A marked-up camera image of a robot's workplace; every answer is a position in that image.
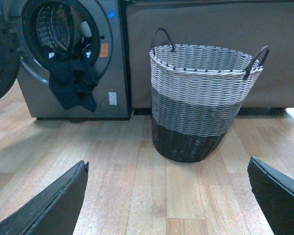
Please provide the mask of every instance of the washing machine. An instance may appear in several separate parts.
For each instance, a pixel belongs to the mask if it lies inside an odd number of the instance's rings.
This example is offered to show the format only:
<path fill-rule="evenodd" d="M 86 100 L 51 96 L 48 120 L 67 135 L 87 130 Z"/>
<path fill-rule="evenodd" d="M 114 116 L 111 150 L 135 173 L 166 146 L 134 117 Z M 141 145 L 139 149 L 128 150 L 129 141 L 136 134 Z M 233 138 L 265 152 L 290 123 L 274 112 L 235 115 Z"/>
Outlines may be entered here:
<path fill-rule="evenodd" d="M 34 118 L 129 119 L 123 4 L 121 0 L 0 0 L 0 98 L 17 77 Z M 71 69 L 52 63 L 55 55 L 78 55 L 90 65 L 97 85 L 89 88 L 93 110 L 80 104 L 64 107 L 55 95 L 51 78 Z M 53 65 L 52 72 L 48 65 Z M 59 92 L 64 95 L 62 102 L 70 100 L 70 92 Z"/>

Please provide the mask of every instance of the washing machine door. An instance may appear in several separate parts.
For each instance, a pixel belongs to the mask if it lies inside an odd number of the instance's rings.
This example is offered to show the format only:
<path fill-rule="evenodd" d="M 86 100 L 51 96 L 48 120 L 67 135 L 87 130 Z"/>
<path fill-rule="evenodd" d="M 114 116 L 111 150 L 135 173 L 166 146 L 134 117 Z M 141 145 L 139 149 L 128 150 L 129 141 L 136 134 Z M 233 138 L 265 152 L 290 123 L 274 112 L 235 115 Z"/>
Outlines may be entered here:
<path fill-rule="evenodd" d="M 10 90 L 20 68 L 16 35 L 9 32 L 8 25 L 0 15 L 0 99 Z"/>

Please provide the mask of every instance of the black basket handle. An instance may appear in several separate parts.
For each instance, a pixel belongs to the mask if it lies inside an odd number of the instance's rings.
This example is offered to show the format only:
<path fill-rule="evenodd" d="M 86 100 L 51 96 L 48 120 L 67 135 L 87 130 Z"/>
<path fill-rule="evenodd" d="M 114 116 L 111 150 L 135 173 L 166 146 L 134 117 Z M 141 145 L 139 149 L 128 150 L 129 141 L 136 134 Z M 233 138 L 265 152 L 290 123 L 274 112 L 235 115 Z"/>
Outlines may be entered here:
<path fill-rule="evenodd" d="M 154 34 L 152 40 L 151 40 L 151 48 L 152 48 L 152 50 L 153 50 L 153 55 L 156 54 L 156 52 L 155 52 L 155 40 L 156 40 L 156 35 L 157 35 L 157 33 L 158 33 L 159 30 L 163 31 L 163 32 L 166 34 L 166 36 L 168 37 L 168 40 L 169 40 L 170 45 L 172 45 L 172 51 L 171 51 L 171 52 L 174 52 L 174 50 L 175 50 L 175 45 L 172 43 L 172 40 L 171 40 L 171 38 L 170 38 L 168 32 L 167 32 L 164 28 L 158 28 L 158 29 L 156 30 L 156 32 L 155 32 L 155 34 Z"/>
<path fill-rule="evenodd" d="M 248 76 L 250 75 L 250 71 L 251 71 L 251 69 L 253 67 L 253 64 L 256 62 L 256 60 L 258 59 L 258 57 L 260 56 L 260 54 L 263 51 L 265 51 L 265 50 L 266 50 L 266 53 L 264 55 L 263 60 L 260 62 L 259 66 L 264 65 L 264 63 L 266 61 L 266 58 L 268 57 L 268 54 L 269 54 L 269 51 L 270 51 L 269 50 L 269 46 L 265 46 L 265 47 L 261 48 L 261 50 L 252 58 L 252 60 L 250 61 L 249 65 L 247 65 L 247 67 L 245 69 L 246 70 L 246 74 L 245 74 L 245 76 L 243 78 L 244 81 L 248 79 Z"/>

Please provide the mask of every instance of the brown sofa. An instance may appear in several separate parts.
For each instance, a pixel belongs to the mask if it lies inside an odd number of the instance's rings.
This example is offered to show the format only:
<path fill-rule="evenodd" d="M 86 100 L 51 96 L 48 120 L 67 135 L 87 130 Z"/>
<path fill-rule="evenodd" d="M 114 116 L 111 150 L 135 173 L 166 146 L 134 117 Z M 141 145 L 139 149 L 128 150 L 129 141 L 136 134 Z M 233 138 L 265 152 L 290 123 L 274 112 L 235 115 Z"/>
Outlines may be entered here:
<path fill-rule="evenodd" d="M 158 27 L 167 29 L 177 44 L 220 46 L 251 55 L 270 46 L 265 69 L 243 106 L 294 107 L 294 1 L 136 0 L 126 11 L 133 108 L 151 107 L 148 52 Z M 159 34 L 156 44 L 167 43 Z"/>

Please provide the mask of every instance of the woven basket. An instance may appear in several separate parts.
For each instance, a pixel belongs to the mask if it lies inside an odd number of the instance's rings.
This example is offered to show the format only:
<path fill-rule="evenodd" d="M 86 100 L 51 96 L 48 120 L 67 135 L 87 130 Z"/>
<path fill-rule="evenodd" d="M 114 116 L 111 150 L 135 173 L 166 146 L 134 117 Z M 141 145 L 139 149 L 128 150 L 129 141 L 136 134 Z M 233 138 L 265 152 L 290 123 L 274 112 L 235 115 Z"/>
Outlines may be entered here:
<path fill-rule="evenodd" d="M 169 45 L 154 46 L 159 30 Z M 228 131 L 263 70 L 269 47 L 252 57 L 222 47 L 178 45 L 163 28 L 151 47 L 153 144 L 174 161 L 200 161 Z"/>

